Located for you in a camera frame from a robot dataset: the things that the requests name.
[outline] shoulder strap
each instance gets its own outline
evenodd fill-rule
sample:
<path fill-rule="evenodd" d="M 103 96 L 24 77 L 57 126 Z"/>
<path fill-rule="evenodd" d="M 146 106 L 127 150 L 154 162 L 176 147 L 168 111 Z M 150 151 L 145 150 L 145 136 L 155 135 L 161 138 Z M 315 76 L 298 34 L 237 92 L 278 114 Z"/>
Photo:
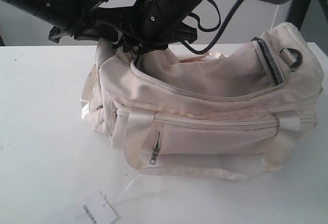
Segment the shoulder strap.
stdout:
<path fill-rule="evenodd" d="M 197 168 L 188 166 L 167 166 L 160 168 L 148 167 L 140 158 L 139 152 L 142 144 L 147 139 L 152 129 L 155 113 L 153 111 L 132 108 L 126 132 L 124 152 L 127 162 L 133 168 L 144 174 L 151 175 L 192 175 L 211 178 L 240 180 L 259 176 L 242 175 L 220 168 Z M 263 154 L 263 163 L 267 172 L 278 170 L 282 167 L 298 139 L 300 120 L 295 112 L 277 115 L 280 123 L 279 132 Z"/>

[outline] white bag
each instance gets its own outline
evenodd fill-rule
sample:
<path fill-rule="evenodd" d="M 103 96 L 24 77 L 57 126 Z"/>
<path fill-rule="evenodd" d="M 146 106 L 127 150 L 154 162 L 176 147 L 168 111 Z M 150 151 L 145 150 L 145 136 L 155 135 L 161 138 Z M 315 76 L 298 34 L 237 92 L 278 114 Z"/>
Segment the white bag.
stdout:
<path fill-rule="evenodd" d="M 82 95 L 83 119 L 141 173 L 244 179 L 251 176 L 157 161 L 262 153 L 266 171 L 278 170 L 317 123 L 322 80 L 318 60 L 288 23 L 215 59 L 181 60 L 169 49 L 137 57 L 101 39 Z"/>

